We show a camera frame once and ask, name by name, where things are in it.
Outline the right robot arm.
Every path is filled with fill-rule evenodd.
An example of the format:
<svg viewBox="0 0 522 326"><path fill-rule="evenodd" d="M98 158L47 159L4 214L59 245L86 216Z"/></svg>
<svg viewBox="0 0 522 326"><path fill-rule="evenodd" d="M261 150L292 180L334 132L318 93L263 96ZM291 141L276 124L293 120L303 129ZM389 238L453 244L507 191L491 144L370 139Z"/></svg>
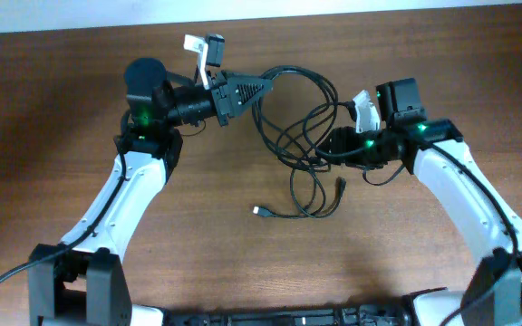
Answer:
<svg viewBox="0 0 522 326"><path fill-rule="evenodd" d="M376 88L351 106L352 127L333 129L317 147L334 165L368 170L399 161L440 202L476 265L466 290L428 290L411 298L419 325L522 325L522 219L489 183L461 132L429 120L418 84L408 78Z"/></svg>

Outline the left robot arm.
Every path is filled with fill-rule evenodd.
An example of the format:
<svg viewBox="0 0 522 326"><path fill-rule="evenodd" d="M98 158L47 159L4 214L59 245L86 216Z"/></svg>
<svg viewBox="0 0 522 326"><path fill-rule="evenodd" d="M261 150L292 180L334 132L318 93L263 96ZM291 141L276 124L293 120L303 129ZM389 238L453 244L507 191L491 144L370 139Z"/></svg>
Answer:
<svg viewBox="0 0 522 326"><path fill-rule="evenodd" d="M125 70L117 156L91 206L57 245L39 244L28 272L32 325L162 325L161 308L132 302L122 262L152 199L179 162L179 127L215 118L222 126L273 88L267 77L221 71L211 85L167 72L153 58Z"/></svg>

